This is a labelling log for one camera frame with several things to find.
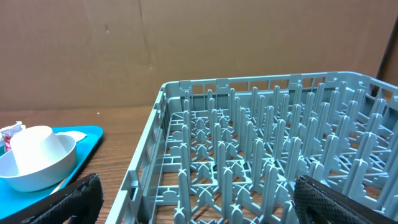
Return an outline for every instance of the brown tabletop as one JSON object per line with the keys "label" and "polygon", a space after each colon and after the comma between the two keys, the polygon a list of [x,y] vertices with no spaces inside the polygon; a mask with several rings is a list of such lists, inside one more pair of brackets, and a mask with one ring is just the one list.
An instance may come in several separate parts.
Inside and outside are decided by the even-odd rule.
{"label": "brown tabletop", "polygon": [[[103,141],[93,157],[84,168],[79,177],[90,173],[97,173],[101,179],[104,190],[104,204],[97,223],[104,223],[112,207],[113,201],[120,188],[127,167],[136,149],[142,130],[147,122],[152,106],[125,107],[125,108],[95,108],[75,110],[30,110],[30,111],[2,111],[0,112],[0,127],[9,126],[15,121],[22,121],[27,127],[36,125],[78,126],[98,125],[104,129]],[[165,174],[164,185],[176,184],[177,176]],[[379,190],[366,187],[367,195],[377,198]],[[215,200],[221,205],[221,195],[216,195]],[[253,194],[253,200],[261,201],[261,195]],[[197,198],[191,197],[194,205]],[[159,207],[157,211],[157,223],[174,223],[175,205]],[[275,211],[277,216],[281,215],[281,208]],[[254,218],[246,209],[244,216]],[[219,219],[220,214],[209,207],[203,207],[193,214],[194,220]]]}

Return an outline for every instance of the brown backdrop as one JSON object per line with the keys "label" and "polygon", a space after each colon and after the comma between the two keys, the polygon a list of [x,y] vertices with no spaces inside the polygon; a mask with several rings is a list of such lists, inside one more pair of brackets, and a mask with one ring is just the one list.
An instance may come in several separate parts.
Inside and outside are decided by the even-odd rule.
{"label": "brown backdrop", "polygon": [[149,105],[163,82],[375,76],[396,0],[3,0],[0,109]]}

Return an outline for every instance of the blue-gray plastic rack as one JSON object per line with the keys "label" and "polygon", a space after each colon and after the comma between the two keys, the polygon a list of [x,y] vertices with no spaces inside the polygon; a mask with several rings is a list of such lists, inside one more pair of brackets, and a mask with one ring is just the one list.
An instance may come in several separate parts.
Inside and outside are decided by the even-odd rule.
{"label": "blue-gray plastic rack", "polygon": [[[106,223],[155,223],[163,205],[175,205],[175,223],[298,223],[302,174],[398,220],[397,119],[398,88],[353,72],[166,83]],[[178,185],[161,185],[166,172]],[[221,218],[194,220],[204,206]]]}

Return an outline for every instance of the white bowl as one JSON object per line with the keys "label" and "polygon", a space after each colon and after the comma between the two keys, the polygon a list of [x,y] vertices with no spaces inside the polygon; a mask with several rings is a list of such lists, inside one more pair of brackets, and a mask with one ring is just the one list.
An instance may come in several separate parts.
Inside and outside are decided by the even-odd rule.
{"label": "white bowl", "polygon": [[67,152],[59,161],[37,172],[20,175],[11,150],[0,157],[0,178],[21,192],[41,190],[66,178],[76,167],[76,141],[66,134],[57,137]]}

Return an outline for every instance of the table surface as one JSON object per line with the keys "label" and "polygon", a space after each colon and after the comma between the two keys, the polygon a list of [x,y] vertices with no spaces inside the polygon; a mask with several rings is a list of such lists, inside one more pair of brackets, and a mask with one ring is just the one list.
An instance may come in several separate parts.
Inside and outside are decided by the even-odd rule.
{"label": "table surface", "polygon": [[[9,126],[15,121],[22,121],[27,127],[36,125],[78,126],[98,125],[104,129],[103,141],[91,158],[80,177],[90,173],[97,173],[104,190],[104,204],[97,223],[104,223],[112,207],[113,201],[120,188],[127,167],[136,149],[147,122],[152,106],[125,108],[90,108],[74,110],[28,110],[28,111],[0,111],[0,127]],[[178,183],[176,175],[165,174],[164,185]],[[367,195],[377,198],[379,191],[367,188]],[[215,197],[220,205],[221,195]],[[255,202],[260,203],[261,195],[252,195]],[[194,204],[197,198],[192,197]],[[157,223],[174,223],[175,206],[163,206],[157,210]],[[246,209],[244,216],[254,218]],[[194,220],[210,221],[219,219],[220,215],[209,207],[204,207],[193,215]]]}

